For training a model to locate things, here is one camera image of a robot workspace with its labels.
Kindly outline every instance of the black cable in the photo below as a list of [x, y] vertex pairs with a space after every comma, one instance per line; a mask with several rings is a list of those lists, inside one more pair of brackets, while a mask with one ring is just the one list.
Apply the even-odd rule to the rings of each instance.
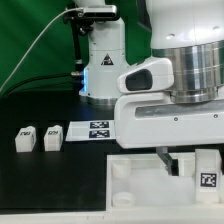
[[45, 75], [45, 76], [38, 76], [38, 77], [34, 77], [34, 78], [30, 78], [30, 79], [26, 79], [22, 82], [19, 82], [13, 86], [11, 86], [9, 89], [7, 89], [3, 95], [0, 97], [5, 97], [5, 95], [9, 95], [13, 90], [23, 86], [23, 85], [26, 85], [28, 83], [31, 83], [31, 82], [35, 82], [35, 81], [40, 81], [40, 80], [45, 80], [45, 79], [55, 79], [55, 78], [62, 78], [62, 77], [71, 77], [71, 74], [70, 73], [64, 73], [64, 74], [56, 74], [56, 75]]
[[66, 85], [66, 84], [71, 84], [72, 85], [73, 83], [72, 82], [62, 82], [62, 83], [57, 83], [57, 84], [47, 84], [47, 85], [42, 85], [42, 86], [35, 86], [35, 87], [26, 88], [26, 89], [11, 92], [10, 94], [4, 95], [4, 98], [6, 98], [9, 95], [14, 94], [14, 93], [26, 92], [26, 91], [33, 90], [33, 89], [39, 89], [39, 88], [45, 88], [45, 87], [54, 87], [54, 86], [60, 86], [60, 85]]

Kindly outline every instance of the cable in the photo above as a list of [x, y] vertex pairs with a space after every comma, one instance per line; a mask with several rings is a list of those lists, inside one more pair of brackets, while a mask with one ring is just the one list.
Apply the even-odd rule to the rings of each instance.
[[65, 73], [65, 74], [57, 74], [57, 75], [38, 76], [38, 77], [26, 79], [20, 83], [17, 83], [15, 85], [11, 86], [9, 89], [7, 89], [7, 91], [4, 92], [4, 94], [2, 94], [2, 96], [0, 96], [0, 98], [4, 97], [5, 95], [9, 95], [13, 90], [15, 90], [23, 85], [26, 85], [28, 83], [40, 81], [40, 80], [46, 80], [46, 79], [62, 78], [62, 77], [71, 77], [71, 74]]
[[[35, 86], [35, 87], [32, 87], [32, 88], [27, 88], [27, 89], [22, 89], [22, 90], [19, 90], [19, 91], [14, 91], [14, 92], [12, 92], [10, 94], [26, 92], [26, 91], [29, 91], [29, 90], [45, 88], [45, 87], [54, 87], [54, 86], [66, 85], [66, 84], [71, 84], [72, 85], [73, 83], [72, 82], [62, 82], [62, 83], [57, 83], [57, 84], [48, 84], [48, 85], [42, 85], [42, 86]], [[7, 98], [10, 94], [4, 95], [3, 99]]]
[[29, 47], [29, 49], [26, 51], [26, 53], [23, 55], [23, 57], [21, 58], [21, 60], [19, 61], [19, 63], [16, 65], [16, 67], [14, 68], [14, 70], [12, 71], [12, 73], [9, 75], [9, 77], [5, 80], [5, 82], [2, 84], [1, 88], [0, 88], [0, 93], [2, 92], [2, 90], [4, 89], [4, 87], [6, 86], [6, 84], [9, 82], [9, 80], [13, 77], [13, 75], [16, 73], [16, 71], [18, 70], [18, 68], [20, 67], [20, 65], [22, 64], [22, 62], [24, 61], [24, 59], [27, 57], [27, 55], [30, 53], [30, 51], [33, 49], [33, 47], [35, 46], [35, 44], [38, 42], [38, 40], [42, 37], [42, 35], [45, 33], [45, 31], [61, 16], [63, 16], [64, 14], [68, 13], [68, 12], [73, 12], [73, 11], [79, 11], [79, 8], [75, 8], [75, 9], [68, 9], [62, 13], [60, 13], [59, 15], [57, 15], [54, 19], [52, 19], [50, 21], [50, 23], [48, 23], [48, 25], [43, 29], [43, 31], [37, 36], [37, 38], [34, 40], [34, 42], [31, 44], [31, 46]]

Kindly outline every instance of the white cube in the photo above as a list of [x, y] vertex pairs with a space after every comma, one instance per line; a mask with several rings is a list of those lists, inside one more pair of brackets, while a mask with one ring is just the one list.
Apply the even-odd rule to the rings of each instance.
[[36, 129], [32, 126], [21, 128], [15, 138], [17, 152], [32, 152], [36, 143]]
[[220, 202], [221, 164], [219, 150], [196, 150], [196, 202]]
[[62, 127], [49, 127], [44, 136], [45, 151], [60, 151], [63, 142]]

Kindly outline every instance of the black panel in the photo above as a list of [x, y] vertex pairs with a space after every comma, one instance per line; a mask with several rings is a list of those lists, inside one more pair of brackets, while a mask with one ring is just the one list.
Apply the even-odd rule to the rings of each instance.
[[129, 91], [150, 90], [153, 85], [152, 74], [143, 69], [126, 78], [126, 87]]
[[148, 31], [152, 31], [150, 17], [146, 8], [146, 0], [137, 0], [139, 24]]

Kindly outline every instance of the black and white pattern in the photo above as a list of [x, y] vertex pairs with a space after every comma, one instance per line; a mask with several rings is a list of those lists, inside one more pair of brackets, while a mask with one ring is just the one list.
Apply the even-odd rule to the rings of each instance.
[[100, 130], [100, 131], [90, 131], [89, 138], [109, 138], [110, 131], [109, 130]]
[[108, 121], [96, 121], [96, 122], [90, 122], [90, 129], [102, 129], [102, 128], [109, 128], [109, 122]]
[[201, 173], [201, 187], [216, 187], [217, 174], [216, 173]]

